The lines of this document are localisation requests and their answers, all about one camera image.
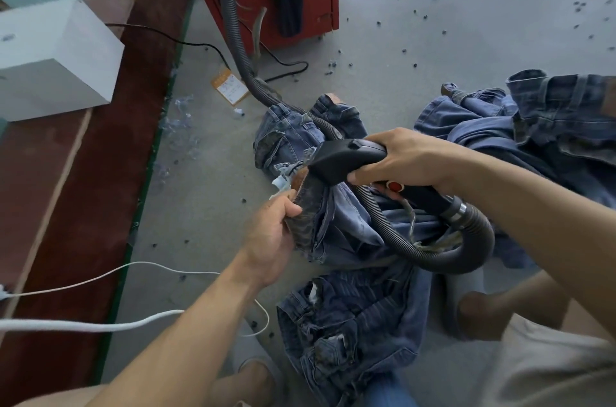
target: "brown leather label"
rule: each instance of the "brown leather label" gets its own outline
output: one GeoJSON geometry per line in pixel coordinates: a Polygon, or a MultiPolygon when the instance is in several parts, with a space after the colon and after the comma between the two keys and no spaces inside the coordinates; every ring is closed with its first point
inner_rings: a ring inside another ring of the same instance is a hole
{"type": "Polygon", "coordinates": [[[607,79],[601,114],[616,118],[616,78],[607,79]]]}

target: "beige shorts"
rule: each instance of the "beige shorts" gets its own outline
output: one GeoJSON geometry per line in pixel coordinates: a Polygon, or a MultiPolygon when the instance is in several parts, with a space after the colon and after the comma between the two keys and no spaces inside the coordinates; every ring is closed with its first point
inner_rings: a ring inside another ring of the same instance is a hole
{"type": "Polygon", "coordinates": [[[481,407],[616,405],[616,345],[514,315],[477,398],[481,407]]]}

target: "pile of jeans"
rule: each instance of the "pile of jeans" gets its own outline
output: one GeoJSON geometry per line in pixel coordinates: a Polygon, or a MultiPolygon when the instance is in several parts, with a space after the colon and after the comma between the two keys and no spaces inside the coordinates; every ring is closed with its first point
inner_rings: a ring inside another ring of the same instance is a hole
{"type": "MultiPolygon", "coordinates": [[[[498,88],[454,90],[433,100],[415,130],[481,151],[616,207],[616,78],[549,78],[526,70],[498,88]]],[[[355,107],[321,96],[311,109],[346,138],[367,135],[355,107]]],[[[324,141],[311,118],[281,104],[268,109],[254,142],[255,165],[272,179],[292,175],[324,141]]],[[[312,279],[278,305],[289,360],[326,406],[349,406],[377,373],[412,363],[426,325],[431,274],[392,256],[370,216],[345,184],[322,186],[302,237],[308,260],[364,266],[312,279]],[[381,258],[390,257],[387,266],[381,258]]],[[[408,235],[410,217],[374,192],[385,216],[408,235]]],[[[428,242],[447,231],[415,211],[413,236],[428,242]]],[[[532,264],[521,247],[495,230],[495,255],[507,267],[532,264]]]]}

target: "red button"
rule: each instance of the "red button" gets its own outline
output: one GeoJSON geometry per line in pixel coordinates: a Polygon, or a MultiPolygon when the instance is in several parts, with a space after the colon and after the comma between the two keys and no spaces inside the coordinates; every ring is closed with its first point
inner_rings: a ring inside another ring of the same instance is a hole
{"type": "Polygon", "coordinates": [[[397,181],[388,181],[385,186],[387,186],[394,193],[399,193],[404,189],[404,185],[401,185],[397,181]]]}

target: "thick white cable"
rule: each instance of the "thick white cable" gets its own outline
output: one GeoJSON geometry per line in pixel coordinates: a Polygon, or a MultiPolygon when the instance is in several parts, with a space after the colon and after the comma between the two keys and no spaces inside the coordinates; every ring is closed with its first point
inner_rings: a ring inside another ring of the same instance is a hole
{"type": "MultiPolygon", "coordinates": [[[[79,282],[78,284],[71,284],[69,286],[57,287],[55,289],[36,290],[35,292],[24,292],[22,294],[11,294],[10,292],[6,292],[2,288],[2,286],[0,286],[0,301],[17,297],[29,297],[30,295],[48,294],[50,292],[58,292],[59,290],[73,289],[84,284],[89,284],[90,282],[94,282],[98,279],[102,279],[103,277],[107,277],[109,274],[112,274],[115,271],[119,271],[120,269],[126,268],[128,266],[132,266],[133,264],[150,264],[152,266],[156,266],[158,268],[162,268],[164,270],[178,274],[213,274],[216,276],[220,275],[220,273],[217,273],[215,271],[178,271],[176,269],[171,269],[167,266],[163,266],[162,264],[152,263],[150,261],[133,261],[132,263],[123,264],[115,269],[112,269],[109,272],[101,274],[100,276],[88,279],[87,281],[79,282]]],[[[263,307],[263,305],[259,303],[258,300],[255,300],[254,302],[266,314],[266,325],[257,333],[242,335],[242,337],[253,337],[255,335],[259,335],[260,333],[263,333],[269,326],[269,313],[263,307]]],[[[183,312],[184,310],[163,311],[162,313],[157,313],[156,315],[148,316],[145,319],[134,321],[132,323],[116,323],[113,325],[98,325],[95,323],[82,323],[81,321],[64,321],[61,319],[0,319],[0,331],[76,331],[79,333],[115,333],[117,331],[126,331],[128,329],[134,329],[136,327],[147,325],[148,323],[155,321],[156,319],[159,319],[161,317],[179,315],[183,312]]]]}

